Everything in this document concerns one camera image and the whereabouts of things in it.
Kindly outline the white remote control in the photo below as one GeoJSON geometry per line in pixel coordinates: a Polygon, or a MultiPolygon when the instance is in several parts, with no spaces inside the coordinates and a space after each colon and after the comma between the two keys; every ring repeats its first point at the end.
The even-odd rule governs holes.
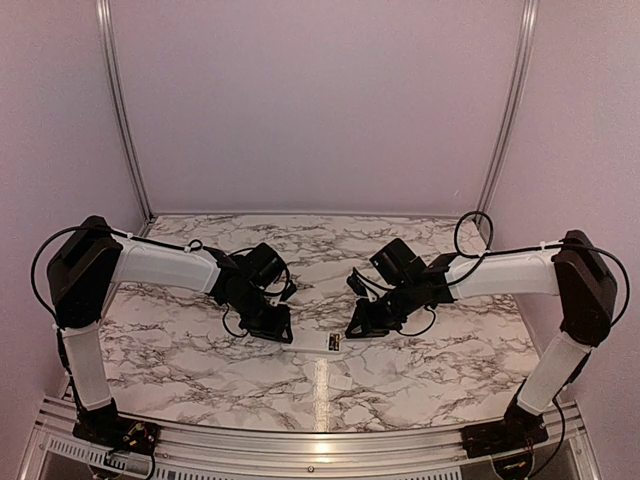
{"type": "Polygon", "coordinates": [[[327,349],[328,335],[335,332],[307,331],[302,330],[294,334],[292,344],[283,344],[282,349],[291,352],[314,353],[314,354],[337,354],[327,349]]]}

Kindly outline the white battery cover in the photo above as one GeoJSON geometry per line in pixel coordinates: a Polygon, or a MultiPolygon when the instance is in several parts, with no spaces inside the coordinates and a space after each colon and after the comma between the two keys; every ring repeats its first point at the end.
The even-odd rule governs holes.
{"type": "Polygon", "coordinates": [[[347,376],[331,375],[329,387],[337,390],[350,390],[352,388],[352,379],[347,376]]]}

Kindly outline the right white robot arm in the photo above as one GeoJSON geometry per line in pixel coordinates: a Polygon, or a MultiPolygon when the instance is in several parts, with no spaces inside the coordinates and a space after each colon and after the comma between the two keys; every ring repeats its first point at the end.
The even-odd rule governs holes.
{"type": "Polygon", "coordinates": [[[496,425],[495,438],[506,448],[519,446],[533,433],[534,422],[580,374],[630,303],[618,296],[617,280],[608,267],[610,262],[623,264],[594,246],[581,230],[570,230],[555,242],[511,250],[472,254],[456,246],[431,263],[396,238],[370,262],[385,283],[378,285],[358,270],[348,277],[359,297],[345,331],[349,339],[400,332],[417,310],[434,311],[464,299],[519,294],[559,298],[560,331],[496,425]]]}

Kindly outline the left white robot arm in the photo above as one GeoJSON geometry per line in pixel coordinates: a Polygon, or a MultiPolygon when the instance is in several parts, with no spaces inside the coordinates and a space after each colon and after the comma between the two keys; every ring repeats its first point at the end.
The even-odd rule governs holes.
{"type": "Polygon", "coordinates": [[[60,237],[66,241],[46,266],[50,297],[36,298],[55,321],[77,409],[89,414],[86,426],[106,445],[119,444],[127,432],[116,415],[99,339],[112,286],[143,283],[203,293],[235,311],[249,335],[293,341],[285,302],[296,287],[285,261],[266,243],[227,254],[197,240],[180,246],[141,238],[111,228],[101,216],[90,216],[47,241],[60,237]]]}

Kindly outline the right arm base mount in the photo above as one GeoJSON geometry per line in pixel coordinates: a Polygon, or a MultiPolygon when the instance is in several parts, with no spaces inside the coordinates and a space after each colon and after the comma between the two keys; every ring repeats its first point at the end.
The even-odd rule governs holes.
{"type": "Polygon", "coordinates": [[[549,439],[541,419],[532,424],[520,421],[491,421],[461,430],[462,446],[469,458],[525,449],[549,439]]]}

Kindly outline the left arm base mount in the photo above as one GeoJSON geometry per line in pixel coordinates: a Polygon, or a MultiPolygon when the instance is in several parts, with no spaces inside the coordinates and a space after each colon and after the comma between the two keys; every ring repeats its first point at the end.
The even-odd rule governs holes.
{"type": "Polygon", "coordinates": [[[153,422],[118,417],[114,422],[88,425],[77,422],[75,438],[108,447],[115,452],[132,452],[151,456],[156,449],[160,426],[153,422]]]}

